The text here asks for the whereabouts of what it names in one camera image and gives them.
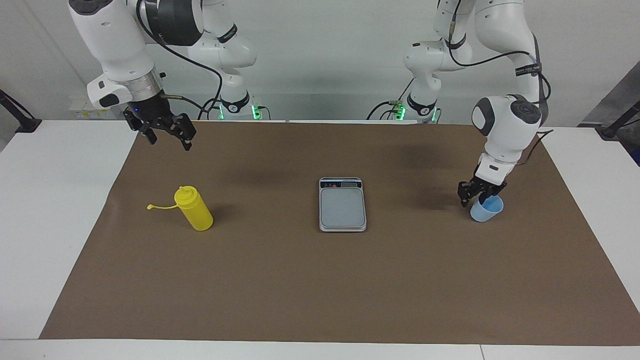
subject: gray wall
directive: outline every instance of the gray wall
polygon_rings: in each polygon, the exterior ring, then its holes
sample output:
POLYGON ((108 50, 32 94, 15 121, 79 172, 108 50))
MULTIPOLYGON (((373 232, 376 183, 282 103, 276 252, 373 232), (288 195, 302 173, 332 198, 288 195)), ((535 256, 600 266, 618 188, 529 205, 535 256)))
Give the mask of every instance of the gray wall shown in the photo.
MULTIPOLYGON (((250 91, 281 119, 362 119, 373 105, 397 97, 411 78, 403 53, 418 40, 436 40, 437 0, 229 0, 259 59, 247 69, 250 91)), ((576 126, 640 59, 640 3, 525 3, 552 81, 548 124, 576 126)), ((494 53, 470 33, 474 59, 494 53)), ((67 0, 0 1, 0 85, 38 116, 65 119, 68 97, 98 76, 70 20, 67 0)), ((216 81, 203 70, 150 46, 169 74, 168 92, 208 98, 216 81)), ((486 95, 517 91, 507 59, 441 75, 443 122, 469 123, 486 95)), ((176 104, 177 111, 192 108, 176 104)))

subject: white table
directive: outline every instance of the white table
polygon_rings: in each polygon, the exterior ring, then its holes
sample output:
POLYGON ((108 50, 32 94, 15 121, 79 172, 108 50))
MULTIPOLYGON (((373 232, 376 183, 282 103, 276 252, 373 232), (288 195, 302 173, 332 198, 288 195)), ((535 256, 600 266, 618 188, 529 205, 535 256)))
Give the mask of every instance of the white table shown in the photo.
MULTIPOLYGON (((35 340, 134 139, 124 122, 47 121, 0 152, 0 359, 640 359, 640 347, 35 340)), ((592 129, 543 142, 638 307, 640 168, 592 129)))

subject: yellow squeeze bottle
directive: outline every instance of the yellow squeeze bottle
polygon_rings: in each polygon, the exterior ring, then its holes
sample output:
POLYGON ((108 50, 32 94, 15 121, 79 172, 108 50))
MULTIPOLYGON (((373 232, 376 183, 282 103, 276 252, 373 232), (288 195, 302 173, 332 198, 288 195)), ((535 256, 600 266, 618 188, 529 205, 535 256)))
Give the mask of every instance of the yellow squeeze bottle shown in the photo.
POLYGON ((205 205, 200 193, 193 186, 181 186, 173 196, 175 206, 170 208, 160 208, 149 205, 147 209, 173 209, 180 208, 184 216, 189 220, 191 226, 197 231, 208 230, 213 225, 213 216, 205 205))

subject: black metal stand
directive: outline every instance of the black metal stand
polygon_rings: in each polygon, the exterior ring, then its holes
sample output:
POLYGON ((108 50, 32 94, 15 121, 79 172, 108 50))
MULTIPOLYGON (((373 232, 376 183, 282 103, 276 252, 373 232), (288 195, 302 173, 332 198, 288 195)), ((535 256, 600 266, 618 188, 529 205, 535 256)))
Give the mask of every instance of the black metal stand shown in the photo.
POLYGON ((16 133, 32 133, 36 131, 38 126, 42 123, 42 119, 30 119, 23 114, 18 107, 13 103, 11 98, 2 90, 0 90, 0 104, 4 106, 20 123, 20 127, 16 130, 16 133))
POLYGON ((597 126, 596 131, 605 141, 619 141, 620 139, 618 138, 618 130, 626 125, 627 122, 629 122, 629 120, 631 120, 638 113, 640 113, 640 101, 633 105, 631 109, 627 110, 627 112, 624 113, 620 117, 620 119, 616 120, 609 127, 597 126))

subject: brown mat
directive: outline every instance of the brown mat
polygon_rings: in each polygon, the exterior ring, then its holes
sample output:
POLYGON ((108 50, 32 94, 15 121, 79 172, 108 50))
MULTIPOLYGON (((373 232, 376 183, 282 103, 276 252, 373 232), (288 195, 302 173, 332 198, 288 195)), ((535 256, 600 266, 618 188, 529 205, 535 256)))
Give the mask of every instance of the brown mat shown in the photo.
POLYGON ((206 123, 189 153, 138 138, 41 338, 640 345, 543 147, 503 214, 460 207, 483 144, 471 126, 206 123), (363 179, 366 233, 320 232, 323 176, 363 179), (187 184, 207 232, 145 209, 187 184))

